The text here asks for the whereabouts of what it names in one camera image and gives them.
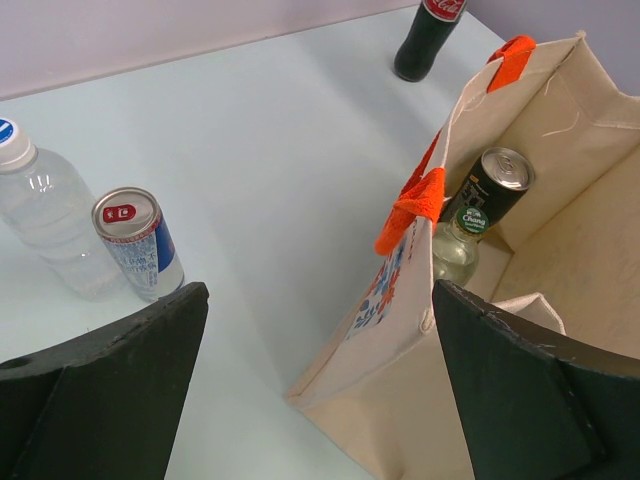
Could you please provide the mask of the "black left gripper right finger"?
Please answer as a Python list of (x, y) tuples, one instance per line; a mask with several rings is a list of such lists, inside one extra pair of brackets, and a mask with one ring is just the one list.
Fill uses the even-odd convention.
[(638, 478), (637, 359), (450, 281), (435, 283), (432, 305), (476, 478)]

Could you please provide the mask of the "clear glass bottle green cap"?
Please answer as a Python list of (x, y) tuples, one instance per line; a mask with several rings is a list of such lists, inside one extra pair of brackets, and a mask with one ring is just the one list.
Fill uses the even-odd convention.
[(477, 269), (478, 243), (489, 227), (487, 215), (473, 206), (459, 208), (448, 223), (438, 223), (432, 239), (434, 279), (464, 287)]

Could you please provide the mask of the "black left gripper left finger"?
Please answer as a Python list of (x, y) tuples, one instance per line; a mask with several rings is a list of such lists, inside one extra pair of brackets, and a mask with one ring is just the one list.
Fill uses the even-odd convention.
[(4, 479), (162, 479), (208, 314), (192, 282), (1, 365)]

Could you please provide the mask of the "glass cola bottle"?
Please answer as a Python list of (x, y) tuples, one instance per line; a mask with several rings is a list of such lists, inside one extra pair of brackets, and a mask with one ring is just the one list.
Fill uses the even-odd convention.
[(423, 80), (458, 25), (466, 0), (424, 0), (394, 59), (395, 74), (408, 82)]

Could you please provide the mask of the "black gold drink can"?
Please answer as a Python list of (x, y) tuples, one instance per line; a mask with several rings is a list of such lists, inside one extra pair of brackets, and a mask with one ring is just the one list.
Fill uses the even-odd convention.
[(463, 206), (480, 209), (493, 227), (514, 207), (535, 180), (531, 163), (518, 152), (493, 147), (485, 150), (461, 186), (443, 207), (440, 222), (448, 222)]

